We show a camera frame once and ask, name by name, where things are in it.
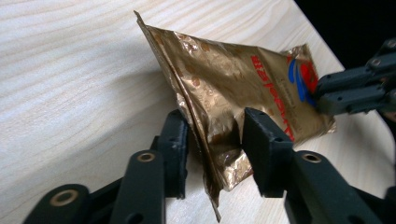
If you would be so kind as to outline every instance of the tabletop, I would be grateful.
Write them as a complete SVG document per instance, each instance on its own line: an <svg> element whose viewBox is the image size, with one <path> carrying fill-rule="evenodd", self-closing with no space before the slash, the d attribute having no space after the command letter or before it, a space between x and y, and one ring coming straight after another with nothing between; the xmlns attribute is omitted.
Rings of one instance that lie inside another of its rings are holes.
<svg viewBox="0 0 396 224"><path fill-rule="evenodd" d="M0 223L21 223L49 190L95 191L120 178L177 108L136 23L281 51L307 43L320 76L343 70L291 0L0 2ZM336 117L337 132L296 150L326 156L348 183L383 197L394 183L394 143L375 113ZM168 223L217 223L203 167L191 153L185 200ZM221 223L288 223L283 200L250 177L219 199Z"/></svg>

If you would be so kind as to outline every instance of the light wood surface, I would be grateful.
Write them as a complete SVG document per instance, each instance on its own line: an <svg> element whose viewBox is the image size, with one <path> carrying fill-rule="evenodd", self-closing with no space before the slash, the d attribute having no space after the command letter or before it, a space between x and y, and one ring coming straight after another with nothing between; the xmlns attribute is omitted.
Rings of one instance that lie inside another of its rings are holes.
<svg viewBox="0 0 396 224"><path fill-rule="evenodd" d="M133 10L212 40L308 43L321 76L342 70L290 0L0 1L0 223L21 223L63 184L94 191L121 177L176 108ZM351 185L382 197L394 182L388 129L374 112L336 119L337 133L296 149L324 154ZM168 223L217 223L192 154L188 170L187 199L167 200ZM222 192L219 211L221 223L288 223L283 200L261 198L252 178Z"/></svg>

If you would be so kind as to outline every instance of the candy bar wrapper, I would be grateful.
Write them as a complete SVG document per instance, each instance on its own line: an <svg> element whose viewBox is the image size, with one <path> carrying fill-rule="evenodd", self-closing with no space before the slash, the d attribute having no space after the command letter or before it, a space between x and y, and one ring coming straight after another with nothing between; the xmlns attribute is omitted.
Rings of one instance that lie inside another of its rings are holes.
<svg viewBox="0 0 396 224"><path fill-rule="evenodd" d="M136 15L197 138L216 212L219 192L252 174L241 148L245 107L267 113L296 144L334 129L309 94L318 76L307 45L277 53L220 43L147 26Z"/></svg>

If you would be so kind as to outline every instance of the snack wrapper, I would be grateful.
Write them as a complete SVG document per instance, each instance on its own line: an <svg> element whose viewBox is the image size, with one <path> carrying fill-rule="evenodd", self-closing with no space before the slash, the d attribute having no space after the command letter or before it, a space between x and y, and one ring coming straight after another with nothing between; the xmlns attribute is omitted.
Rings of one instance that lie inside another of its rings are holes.
<svg viewBox="0 0 396 224"><path fill-rule="evenodd" d="M219 192L252 174L241 148L244 109L268 114L295 144L334 130L310 92L318 75L307 45L277 53L138 24L202 151L205 189L219 220Z"/></svg>

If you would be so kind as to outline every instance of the gold wrapper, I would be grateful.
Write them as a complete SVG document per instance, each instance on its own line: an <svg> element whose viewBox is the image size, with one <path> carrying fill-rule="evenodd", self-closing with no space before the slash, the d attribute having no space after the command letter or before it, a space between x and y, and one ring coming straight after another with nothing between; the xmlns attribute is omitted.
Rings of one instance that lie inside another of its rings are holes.
<svg viewBox="0 0 396 224"><path fill-rule="evenodd" d="M138 24L202 150L205 187L219 219L219 192L252 174L241 148L244 108L259 109L296 144L333 130L309 96L318 76L307 46L283 53Z"/></svg>

